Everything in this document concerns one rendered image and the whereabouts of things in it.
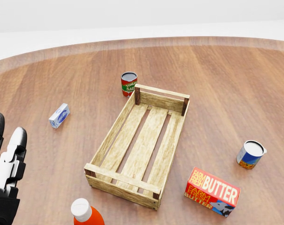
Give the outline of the wooden slat tray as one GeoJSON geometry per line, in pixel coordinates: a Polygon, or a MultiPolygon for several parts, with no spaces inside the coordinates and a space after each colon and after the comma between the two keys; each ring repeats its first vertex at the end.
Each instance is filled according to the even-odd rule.
{"type": "Polygon", "coordinates": [[[89,185],[157,210],[189,103],[189,95],[136,84],[84,166],[89,185]]]}

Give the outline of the red butter box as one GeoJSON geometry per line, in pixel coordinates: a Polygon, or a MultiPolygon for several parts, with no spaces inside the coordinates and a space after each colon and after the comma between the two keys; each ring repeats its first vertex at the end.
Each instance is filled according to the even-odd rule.
{"type": "Polygon", "coordinates": [[[224,217],[235,209],[241,189],[194,167],[184,196],[224,217]]]}

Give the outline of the orange bottle with white cap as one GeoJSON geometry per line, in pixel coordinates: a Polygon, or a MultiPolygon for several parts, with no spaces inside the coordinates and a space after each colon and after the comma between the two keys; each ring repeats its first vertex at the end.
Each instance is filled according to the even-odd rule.
{"type": "Polygon", "coordinates": [[[74,225],[105,225],[102,215],[84,198],[76,199],[71,205],[74,225]]]}

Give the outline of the red tomato sauce tin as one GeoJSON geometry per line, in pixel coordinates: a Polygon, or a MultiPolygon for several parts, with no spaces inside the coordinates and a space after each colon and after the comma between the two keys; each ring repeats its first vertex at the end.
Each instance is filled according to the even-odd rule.
{"type": "Polygon", "coordinates": [[[122,92],[125,97],[130,97],[135,90],[138,76],[134,72],[125,72],[121,75],[122,92]]]}

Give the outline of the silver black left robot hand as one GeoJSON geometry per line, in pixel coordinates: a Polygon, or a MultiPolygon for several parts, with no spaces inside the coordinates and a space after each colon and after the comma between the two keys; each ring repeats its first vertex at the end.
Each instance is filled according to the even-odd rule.
{"type": "MultiPolygon", "coordinates": [[[[0,113],[0,149],[3,143],[5,118],[0,113]]],[[[27,132],[17,127],[8,143],[7,150],[0,153],[0,225],[12,225],[20,199],[16,184],[23,178],[26,164],[27,132]]]]}

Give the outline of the blue orange tin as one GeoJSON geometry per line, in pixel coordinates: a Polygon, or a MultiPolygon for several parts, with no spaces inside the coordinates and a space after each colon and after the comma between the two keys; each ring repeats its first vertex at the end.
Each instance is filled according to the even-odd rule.
{"type": "Polygon", "coordinates": [[[237,154],[237,163],[245,169],[253,169],[260,158],[267,153],[263,145],[254,140],[246,141],[237,154]]]}

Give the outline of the small white blue box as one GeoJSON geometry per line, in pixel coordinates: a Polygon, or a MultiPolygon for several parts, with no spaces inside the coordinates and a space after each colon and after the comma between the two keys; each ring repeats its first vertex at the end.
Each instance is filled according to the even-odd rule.
{"type": "Polygon", "coordinates": [[[62,122],[70,114],[69,106],[63,103],[49,118],[50,124],[53,128],[58,128],[62,122]]]}

